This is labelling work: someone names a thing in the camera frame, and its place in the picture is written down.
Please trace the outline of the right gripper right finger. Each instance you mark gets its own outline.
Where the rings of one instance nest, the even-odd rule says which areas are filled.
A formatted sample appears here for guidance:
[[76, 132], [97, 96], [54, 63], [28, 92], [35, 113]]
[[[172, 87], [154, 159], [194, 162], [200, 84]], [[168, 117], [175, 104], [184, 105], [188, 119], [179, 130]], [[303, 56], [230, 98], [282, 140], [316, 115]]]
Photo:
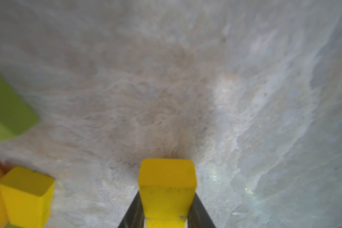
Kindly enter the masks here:
[[197, 194], [190, 208], [187, 226], [188, 228], [216, 228]]

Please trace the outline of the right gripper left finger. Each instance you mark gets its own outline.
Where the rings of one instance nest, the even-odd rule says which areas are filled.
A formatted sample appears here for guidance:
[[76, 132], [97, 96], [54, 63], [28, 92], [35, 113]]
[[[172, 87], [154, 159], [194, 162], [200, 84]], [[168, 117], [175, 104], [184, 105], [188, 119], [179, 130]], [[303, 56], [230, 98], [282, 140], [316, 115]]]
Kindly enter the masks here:
[[140, 193], [137, 192], [118, 228], [144, 228], [145, 216]]

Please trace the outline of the yellow block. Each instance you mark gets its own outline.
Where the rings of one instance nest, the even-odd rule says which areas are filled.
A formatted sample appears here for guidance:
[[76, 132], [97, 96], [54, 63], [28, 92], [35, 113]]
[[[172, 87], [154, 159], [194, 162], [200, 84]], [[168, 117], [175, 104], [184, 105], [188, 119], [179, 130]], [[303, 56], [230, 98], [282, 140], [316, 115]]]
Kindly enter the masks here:
[[182, 159], [144, 159], [138, 178], [148, 228], [184, 228], [194, 199], [194, 163]]

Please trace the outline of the green block right of bin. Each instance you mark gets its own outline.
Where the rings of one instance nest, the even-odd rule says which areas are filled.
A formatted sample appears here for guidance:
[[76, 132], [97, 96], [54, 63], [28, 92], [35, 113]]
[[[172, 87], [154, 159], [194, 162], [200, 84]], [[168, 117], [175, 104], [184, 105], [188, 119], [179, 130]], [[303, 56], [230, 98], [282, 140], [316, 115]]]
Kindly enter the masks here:
[[23, 134], [39, 122], [36, 112], [0, 75], [0, 142]]

